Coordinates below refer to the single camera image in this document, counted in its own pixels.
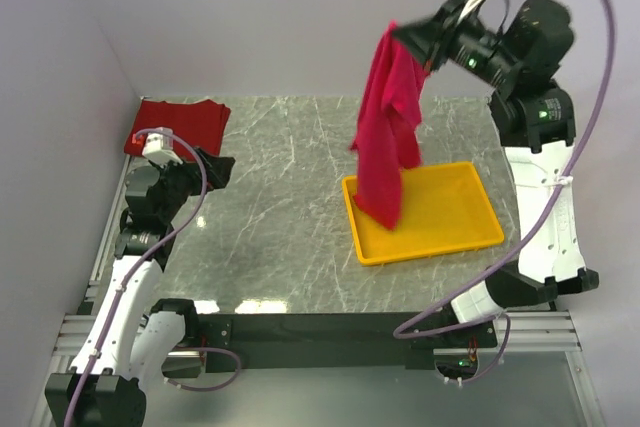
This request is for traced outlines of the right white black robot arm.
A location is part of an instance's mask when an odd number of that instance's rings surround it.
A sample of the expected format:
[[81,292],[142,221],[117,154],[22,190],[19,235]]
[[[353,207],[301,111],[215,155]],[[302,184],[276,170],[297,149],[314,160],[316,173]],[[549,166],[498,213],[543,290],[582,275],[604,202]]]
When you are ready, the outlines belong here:
[[525,0],[509,26],[491,30],[469,0],[448,0],[392,35],[429,71],[451,61],[492,87],[488,106],[516,190],[522,247],[447,302],[442,340],[460,346],[474,321],[596,289],[566,171],[578,151],[574,106],[554,78],[574,41],[569,11],[554,0]]

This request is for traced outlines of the yellow plastic tray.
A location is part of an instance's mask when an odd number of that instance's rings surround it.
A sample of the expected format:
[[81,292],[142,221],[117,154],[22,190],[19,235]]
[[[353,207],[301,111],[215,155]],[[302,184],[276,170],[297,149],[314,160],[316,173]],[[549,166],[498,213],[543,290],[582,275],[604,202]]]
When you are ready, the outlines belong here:
[[401,218],[389,230],[355,202],[357,177],[342,180],[354,247],[374,266],[500,245],[505,235],[471,162],[419,167],[402,173]]

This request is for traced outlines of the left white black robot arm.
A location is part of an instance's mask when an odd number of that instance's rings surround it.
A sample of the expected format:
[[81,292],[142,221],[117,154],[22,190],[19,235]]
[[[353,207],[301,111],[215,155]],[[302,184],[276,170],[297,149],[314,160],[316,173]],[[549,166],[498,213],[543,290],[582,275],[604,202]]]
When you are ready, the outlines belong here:
[[93,326],[67,371],[52,374],[45,398],[57,426],[140,426],[151,385],[174,348],[200,335],[193,301],[161,299],[145,308],[167,266],[190,197],[227,186],[235,160],[198,148],[193,160],[150,154],[125,177],[114,262]]

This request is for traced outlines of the pink t-shirt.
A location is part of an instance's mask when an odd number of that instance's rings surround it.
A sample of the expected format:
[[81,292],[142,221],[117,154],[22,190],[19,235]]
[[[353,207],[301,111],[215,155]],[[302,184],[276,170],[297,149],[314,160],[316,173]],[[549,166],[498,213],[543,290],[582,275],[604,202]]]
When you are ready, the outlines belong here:
[[401,172],[421,165],[416,129],[429,69],[392,36],[391,22],[379,40],[362,97],[350,150],[357,154],[357,206],[393,230],[401,217]]

